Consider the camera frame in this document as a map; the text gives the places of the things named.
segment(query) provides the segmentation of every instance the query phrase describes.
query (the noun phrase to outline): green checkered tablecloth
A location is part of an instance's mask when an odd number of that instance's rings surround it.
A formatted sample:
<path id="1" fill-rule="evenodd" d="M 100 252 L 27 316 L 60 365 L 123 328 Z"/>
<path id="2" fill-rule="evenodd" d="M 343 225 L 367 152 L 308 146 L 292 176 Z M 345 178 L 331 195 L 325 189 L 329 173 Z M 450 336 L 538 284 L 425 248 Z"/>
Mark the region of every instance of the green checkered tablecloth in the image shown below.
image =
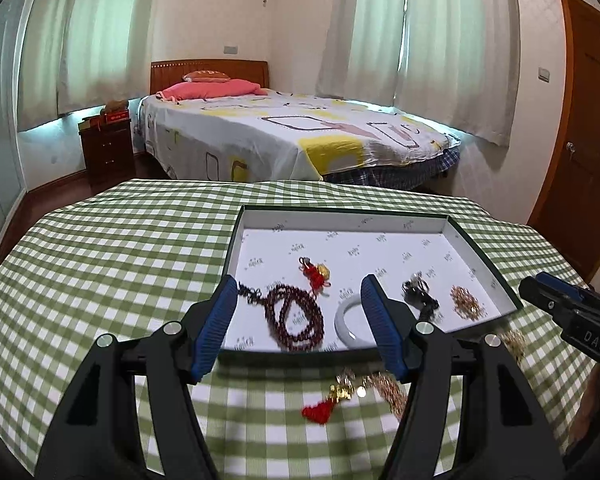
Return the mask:
<path id="1" fill-rule="evenodd" d="M 248 203 L 449 214 L 514 289 L 541 270 L 582 284 L 531 228 L 496 221 L 463 198 L 323 182 L 129 181 L 47 214 L 0 266 L 0 436 L 30 471 L 62 392 L 96 336 L 145 336 L 208 298 L 240 206 Z M 509 326 L 525 333 L 522 368 L 564 445 L 590 361 L 532 306 L 502 329 Z M 376 478 L 397 429 L 377 395 L 339 406 L 326 426 L 300 415 L 339 371 L 216 364 L 192 387 L 192 399 L 224 477 Z M 147 464 L 160 471 L 143 381 L 136 391 Z M 452 464 L 460 405 L 455 378 L 438 471 Z"/>

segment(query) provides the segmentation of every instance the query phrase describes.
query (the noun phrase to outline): gold chain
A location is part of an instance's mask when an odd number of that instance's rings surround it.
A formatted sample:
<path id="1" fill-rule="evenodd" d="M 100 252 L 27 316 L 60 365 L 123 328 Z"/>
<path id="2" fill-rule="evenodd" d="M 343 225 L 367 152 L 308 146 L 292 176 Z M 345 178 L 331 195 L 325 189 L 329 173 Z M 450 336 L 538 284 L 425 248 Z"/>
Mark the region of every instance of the gold chain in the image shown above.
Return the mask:
<path id="1" fill-rule="evenodd" d="M 503 334 L 498 334 L 510 354 L 516 360 L 518 366 L 525 358 L 526 338 L 520 330 L 509 330 Z"/>
<path id="2" fill-rule="evenodd" d="M 487 315 L 484 307 L 463 286 L 454 285 L 451 287 L 451 299 L 454 300 L 456 314 L 462 319 L 478 321 L 481 317 Z"/>
<path id="3" fill-rule="evenodd" d="M 335 402 L 349 400 L 355 392 L 359 397 L 365 397 L 366 388 L 369 387 L 378 391 L 385 402 L 389 404 L 391 412 L 400 420 L 407 403 L 407 394 L 404 393 L 394 377 L 387 372 L 366 375 L 360 381 L 356 381 L 355 374 L 349 368 L 345 368 L 343 373 L 336 377 L 336 384 L 331 385 L 327 397 Z"/>

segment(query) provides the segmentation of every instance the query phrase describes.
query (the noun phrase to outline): nightstand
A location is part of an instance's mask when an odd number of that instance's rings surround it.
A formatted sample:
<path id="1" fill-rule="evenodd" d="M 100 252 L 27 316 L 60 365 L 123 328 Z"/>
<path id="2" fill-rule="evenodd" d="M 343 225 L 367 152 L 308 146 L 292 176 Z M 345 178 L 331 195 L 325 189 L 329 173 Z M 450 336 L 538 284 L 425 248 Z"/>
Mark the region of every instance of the nightstand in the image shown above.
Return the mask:
<path id="1" fill-rule="evenodd" d="M 136 177 L 131 120 L 80 131 L 89 183 L 97 192 Z"/>

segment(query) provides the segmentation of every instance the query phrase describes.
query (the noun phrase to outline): jewelry tray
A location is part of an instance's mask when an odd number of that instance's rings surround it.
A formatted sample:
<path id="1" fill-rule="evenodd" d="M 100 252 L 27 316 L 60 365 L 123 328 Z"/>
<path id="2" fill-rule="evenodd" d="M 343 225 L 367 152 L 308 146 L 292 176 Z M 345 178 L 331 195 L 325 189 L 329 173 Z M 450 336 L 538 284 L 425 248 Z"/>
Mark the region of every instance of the jewelry tray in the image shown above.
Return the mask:
<path id="1" fill-rule="evenodd" d="M 368 348 L 348 349 L 334 328 L 339 304 L 360 293 L 360 283 L 368 274 L 376 276 L 389 298 L 404 302 L 402 284 L 421 271 L 430 295 L 440 304 L 432 322 L 444 332 L 480 335 L 488 331 L 490 322 L 522 308 L 516 293 L 470 236 L 450 216 L 438 214 L 243 206 L 223 273 L 249 288 L 259 288 L 263 296 L 280 283 L 310 291 L 299 268 L 303 256 L 314 265 L 325 264 L 331 274 L 331 286 L 316 298 L 324 317 L 322 343 L 309 352 L 280 348 L 264 308 L 239 296 L 222 343 L 221 362 L 288 367 L 379 360 L 361 305 L 350 308 L 345 321 L 350 332 L 369 342 Z M 454 285 L 467 288 L 486 316 L 478 321 L 459 317 L 450 296 Z M 280 301 L 276 316 L 281 307 Z M 410 308 L 417 318 L 419 311 Z M 286 326 L 290 333 L 306 326 L 295 303 Z"/>

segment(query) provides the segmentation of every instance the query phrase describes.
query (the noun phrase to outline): door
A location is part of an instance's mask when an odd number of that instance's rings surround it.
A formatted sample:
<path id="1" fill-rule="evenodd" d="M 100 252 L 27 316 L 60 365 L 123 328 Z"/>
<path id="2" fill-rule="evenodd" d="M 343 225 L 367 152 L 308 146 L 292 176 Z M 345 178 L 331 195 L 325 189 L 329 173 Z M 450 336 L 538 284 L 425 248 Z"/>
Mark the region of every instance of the door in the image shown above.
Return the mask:
<path id="1" fill-rule="evenodd" d="M 567 75 L 554 155 L 529 225 L 587 282 L 600 266 L 600 12 L 562 0 Z"/>

